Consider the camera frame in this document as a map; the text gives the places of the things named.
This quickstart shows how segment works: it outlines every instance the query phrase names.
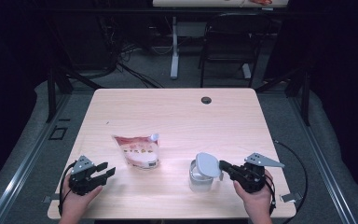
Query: snack bag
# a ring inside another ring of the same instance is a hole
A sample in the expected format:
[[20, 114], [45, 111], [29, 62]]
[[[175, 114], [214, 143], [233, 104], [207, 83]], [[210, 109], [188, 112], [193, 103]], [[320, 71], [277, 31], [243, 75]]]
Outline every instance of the snack bag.
[[147, 137], [112, 136], [120, 146], [129, 165], [140, 169], [153, 169], [158, 166], [158, 134]]

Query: wooden table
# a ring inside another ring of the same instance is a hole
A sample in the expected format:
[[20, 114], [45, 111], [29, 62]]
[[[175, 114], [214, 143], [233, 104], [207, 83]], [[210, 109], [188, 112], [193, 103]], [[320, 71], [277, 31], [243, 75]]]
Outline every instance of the wooden table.
[[[208, 105], [201, 101], [205, 96], [212, 99]], [[111, 136], [151, 133], [160, 136], [160, 165], [149, 171], [130, 167]], [[84, 218], [248, 217], [227, 174], [223, 181], [216, 178], [208, 192], [190, 189], [189, 167], [199, 152], [237, 165], [253, 152], [279, 160], [254, 90], [97, 90], [67, 165], [85, 155], [96, 164], [109, 162], [108, 169], [117, 167]], [[272, 216], [292, 217], [294, 205], [279, 200], [289, 193], [282, 169], [268, 170], [277, 195]], [[50, 218], [60, 218], [57, 205], [51, 203]]]
[[289, 0], [272, 0], [262, 6], [250, 0], [153, 0], [154, 7], [286, 7]]

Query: human arm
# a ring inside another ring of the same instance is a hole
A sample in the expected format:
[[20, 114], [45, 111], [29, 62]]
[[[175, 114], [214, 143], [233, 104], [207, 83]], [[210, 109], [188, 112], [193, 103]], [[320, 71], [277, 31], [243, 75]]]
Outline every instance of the human arm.
[[62, 205], [60, 224], [76, 224], [86, 212], [89, 203], [103, 189], [102, 186], [98, 186], [88, 194], [83, 196], [77, 195], [69, 188], [69, 177], [70, 175], [67, 175], [63, 181], [62, 195], [63, 197], [66, 195], [66, 197]]
[[[266, 175], [270, 177], [266, 178], [271, 185], [272, 176], [268, 170]], [[269, 215], [269, 206], [271, 204], [271, 193], [267, 185], [260, 191], [254, 193], [246, 192], [238, 181], [234, 181], [234, 189], [238, 196], [243, 200], [243, 205], [249, 218], [254, 224], [271, 224], [272, 220]]]

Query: black hole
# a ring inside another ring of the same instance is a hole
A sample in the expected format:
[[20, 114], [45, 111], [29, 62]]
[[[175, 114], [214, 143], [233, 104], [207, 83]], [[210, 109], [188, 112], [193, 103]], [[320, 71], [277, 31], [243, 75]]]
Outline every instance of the black hole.
[[201, 101], [202, 101], [203, 104], [208, 105], [208, 104], [211, 103], [212, 99], [210, 97], [208, 97], [208, 96], [204, 96], [204, 97], [201, 98]]

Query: black chair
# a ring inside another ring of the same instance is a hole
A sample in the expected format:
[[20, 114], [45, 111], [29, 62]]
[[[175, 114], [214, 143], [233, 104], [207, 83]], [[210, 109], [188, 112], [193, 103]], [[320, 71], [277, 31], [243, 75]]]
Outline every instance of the black chair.
[[261, 14], [223, 13], [211, 18], [205, 27], [200, 55], [200, 86], [203, 87], [205, 63], [245, 63], [253, 65], [248, 87], [257, 66], [263, 39], [271, 26], [269, 17]]

